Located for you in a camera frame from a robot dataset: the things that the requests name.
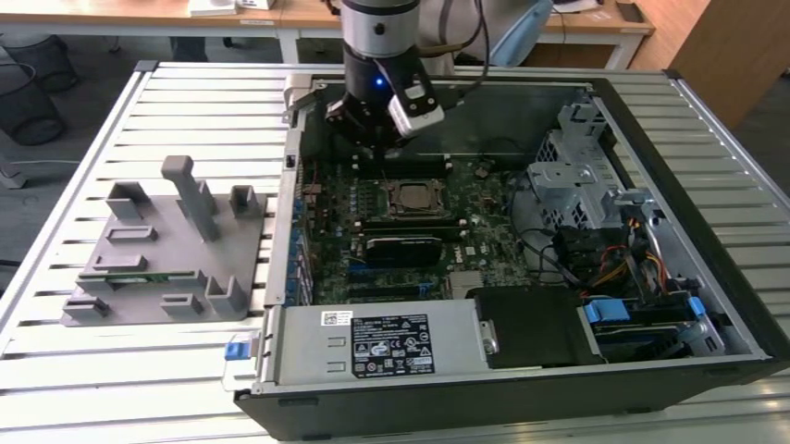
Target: floor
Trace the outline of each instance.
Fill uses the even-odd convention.
[[[91,146],[109,108],[127,82],[137,60],[170,60],[167,38],[123,37],[121,51],[108,51],[111,41],[101,37],[65,36],[69,58],[80,76],[80,84],[68,92],[53,95],[68,132],[56,142],[23,147],[0,133],[0,153],[11,161],[81,159]],[[212,62],[279,63],[279,44],[274,39],[235,39],[238,48],[223,47],[222,39],[207,39],[206,52]],[[307,63],[338,63],[339,45],[315,41],[300,42],[300,59]],[[0,50],[0,63],[5,54]],[[785,173],[790,153],[790,80],[777,82],[763,101],[735,130],[770,176],[785,192],[790,191],[790,175]],[[57,197],[68,183],[76,165],[47,163],[21,165],[28,177],[23,190],[0,189],[0,259],[23,260],[36,239]],[[12,278],[12,268],[0,266],[0,290]]]

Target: cpu socket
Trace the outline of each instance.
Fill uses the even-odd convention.
[[[399,218],[442,218],[444,186],[438,180],[392,180],[387,183],[388,214]]]

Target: white box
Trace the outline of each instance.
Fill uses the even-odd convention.
[[[239,7],[250,9],[272,9],[276,0],[236,0]]]
[[[190,17],[232,16],[236,14],[235,0],[190,0],[187,6]]]

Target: barcode sticker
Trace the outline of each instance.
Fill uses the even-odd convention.
[[[274,22],[271,20],[239,20],[242,25],[251,25],[251,26],[274,26]]]
[[[320,326],[350,326],[354,312],[320,312]]]

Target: motherboard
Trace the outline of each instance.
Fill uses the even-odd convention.
[[[479,156],[307,161],[314,304],[463,299],[531,281],[507,215],[518,171]]]

